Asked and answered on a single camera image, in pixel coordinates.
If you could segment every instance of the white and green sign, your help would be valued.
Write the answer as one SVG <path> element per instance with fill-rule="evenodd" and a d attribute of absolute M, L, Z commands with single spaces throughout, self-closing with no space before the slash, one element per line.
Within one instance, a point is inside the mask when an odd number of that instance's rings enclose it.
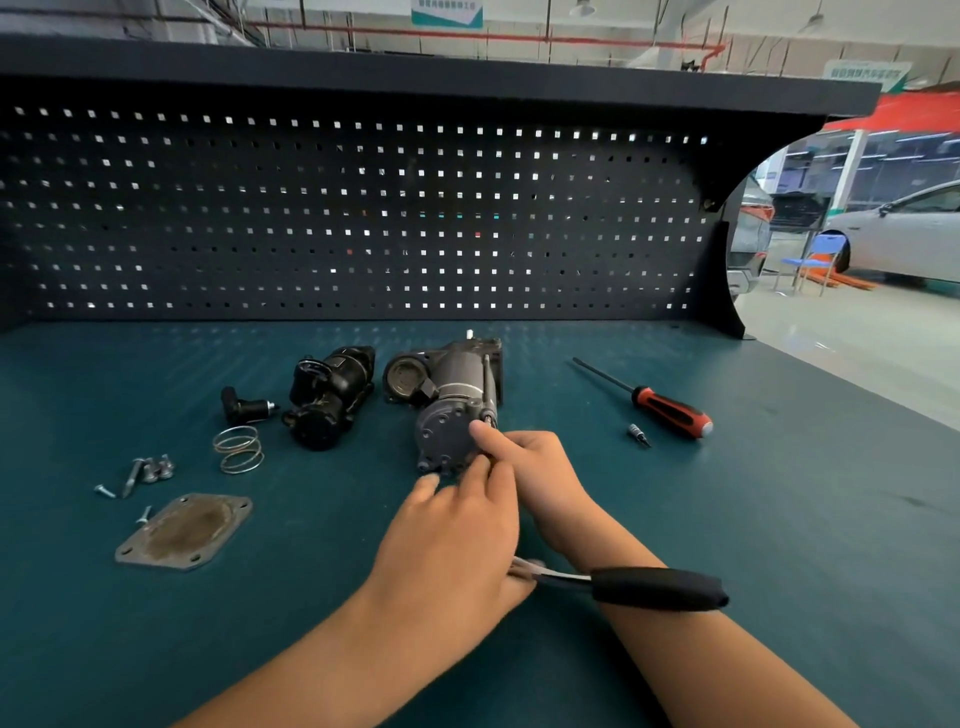
<path fill-rule="evenodd" d="M 410 0 L 414 25 L 483 28 L 483 0 Z"/>
<path fill-rule="evenodd" d="M 886 61 L 847 61 L 836 59 L 827 61 L 824 66 L 824 78 L 831 81 L 862 81 L 868 84 L 880 84 L 883 93 L 900 93 L 906 84 L 906 75 L 910 71 L 909 62 Z"/>

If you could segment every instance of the white pillar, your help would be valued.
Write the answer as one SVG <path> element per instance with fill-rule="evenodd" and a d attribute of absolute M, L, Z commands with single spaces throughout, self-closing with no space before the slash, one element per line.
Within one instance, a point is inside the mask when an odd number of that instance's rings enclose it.
<path fill-rule="evenodd" d="M 767 194 L 772 195 L 780 184 L 780 174 L 783 172 L 783 163 L 786 161 L 786 147 L 760 163 L 756 169 L 756 181 Z"/>
<path fill-rule="evenodd" d="M 847 200 L 850 199 L 850 191 L 853 189 L 853 177 L 856 176 L 856 168 L 860 166 L 860 160 L 863 158 L 863 150 L 867 148 L 867 136 L 865 129 L 858 129 L 853 133 L 850 151 L 847 152 L 847 161 L 843 163 L 840 180 L 837 181 L 837 189 L 833 193 L 833 202 L 827 210 L 828 219 L 847 209 Z"/>

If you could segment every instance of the chair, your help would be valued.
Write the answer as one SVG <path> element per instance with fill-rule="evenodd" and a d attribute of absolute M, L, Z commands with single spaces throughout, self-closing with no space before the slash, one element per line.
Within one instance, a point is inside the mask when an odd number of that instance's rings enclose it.
<path fill-rule="evenodd" d="M 802 258 L 800 257 L 784 257 L 780 259 L 780 264 L 786 263 L 787 265 L 792 265 L 796 268 L 794 272 L 793 280 L 793 291 L 797 292 L 797 274 L 802 273 L 800 278 L 799 290 L 803 293 L 804 291 L 804 282 L 806 281 L 806 274 L 810 268 L 826 268 L 827 274 L 824 276 L 823 281 L 820 284 L 820 295 L 824 295 L 824 289 L 827 288 L 827 283 L 830 280 L 830 274 L 833 272 L 833 264 L 836 262 L 837 256 L 840 255 L 840 252 L 843 250 L 844 243 L 847 242 L 847 238 L 844 235 L 830 234 L 826 232 L 821 232 L 819 235 L 813 238 L 813 242 L 810 243 L 810 249 L 806 252 L 806 255 Z M 829 255 L 829 260 L 821 260 L 819 258 L 814 258 L 815 255 Z M 777 279 L 774 281 L 774 290 L 777 290 L 777 285 L 780 283 L 780 269 L 777 270 Z"/>

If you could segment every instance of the hand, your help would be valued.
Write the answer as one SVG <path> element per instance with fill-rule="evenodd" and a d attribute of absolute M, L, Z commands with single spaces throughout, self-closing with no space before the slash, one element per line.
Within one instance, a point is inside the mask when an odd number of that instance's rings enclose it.
<path fill-rule="evenodd" d="M 507 575 L 519 538 L 514 469 L 473 460 L 458 487 L 425 475 L 396 514 L 361 596 L 401 639 L 417 690 L 466 656 L 534 589 Z"/>
<path fill-rule="evenodd" d="M 560 438 L 553 432 L 500 432 L 480 420 L 470 423 L 470 435 L 497 462 L 514 466 L 520 502 L 546 542 L 565 553 L 568 525 L 598 506 L 580 484 Z"/>

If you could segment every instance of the gray starter motor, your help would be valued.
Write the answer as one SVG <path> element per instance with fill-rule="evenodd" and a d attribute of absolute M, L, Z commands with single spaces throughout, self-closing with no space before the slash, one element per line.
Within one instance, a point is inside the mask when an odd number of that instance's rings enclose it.
<path fill-rule="evenodd" d="M 496 406 L 503 403 L 503 345 L 471 334 L 440 349 L 398 354 L 383 372 L 389 401 L 422 408 L 414 429 L 421 473 L 461 473 L 476 451 L 470 421 L 496 427 Z"/>

